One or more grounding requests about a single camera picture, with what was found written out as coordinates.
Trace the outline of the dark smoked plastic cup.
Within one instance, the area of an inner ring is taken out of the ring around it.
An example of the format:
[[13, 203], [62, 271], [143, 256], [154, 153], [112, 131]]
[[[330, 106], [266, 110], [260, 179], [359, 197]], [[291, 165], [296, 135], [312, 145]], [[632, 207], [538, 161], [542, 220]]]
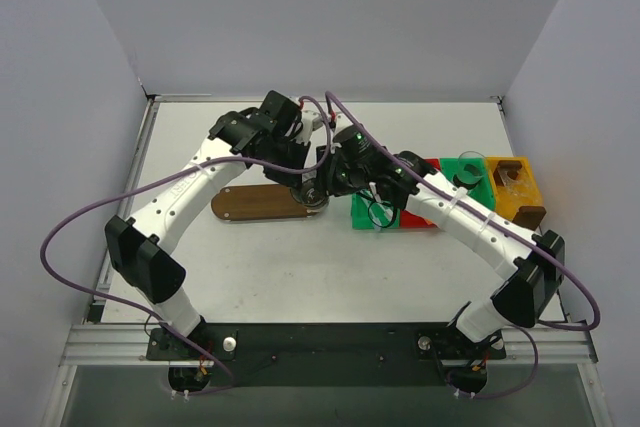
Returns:
[[299, 187], [291, 187], [295, 202], [312, 212], [321, 211], [329, 204], [329, 195], [317, 178], [303, 180]]

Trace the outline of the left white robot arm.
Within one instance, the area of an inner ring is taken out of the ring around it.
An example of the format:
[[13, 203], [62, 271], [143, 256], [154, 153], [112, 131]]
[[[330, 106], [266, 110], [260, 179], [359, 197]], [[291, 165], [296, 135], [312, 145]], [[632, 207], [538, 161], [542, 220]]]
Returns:
[[300, 188], [311, 171], [305, 165], [311, 136], [327, 121], [321, 107], [305, 110], [270, 91], [259, 107], [222, 115], [167, 190], [128, 219], [107, 223], [114, 269], [173, 329], [169, 345], [179, 356], [196, 357], [205, 345], [204, 320], [183, 287], [186, 271], [172, 257], [181, 237], [213, 197], [253, 165], [277, 184]]

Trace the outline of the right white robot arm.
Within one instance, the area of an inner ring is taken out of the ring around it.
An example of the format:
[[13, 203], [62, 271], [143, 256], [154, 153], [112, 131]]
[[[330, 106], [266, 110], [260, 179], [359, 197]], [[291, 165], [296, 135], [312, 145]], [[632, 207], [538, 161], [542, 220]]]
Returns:
[[564, 241], [516, 225], [486, 208], [413, 152], [386, 155], [354, 126], [331, 147], [319, 146], [321, 186], [330, 196], [366, 190], [395, 209], [423, 217], [482, 258], [501, 279], [483, 300], [467, 302], [453, 320], [469, 341], [480, 343], [508, 324], [531, 328], [564, 279], [557, 262]]

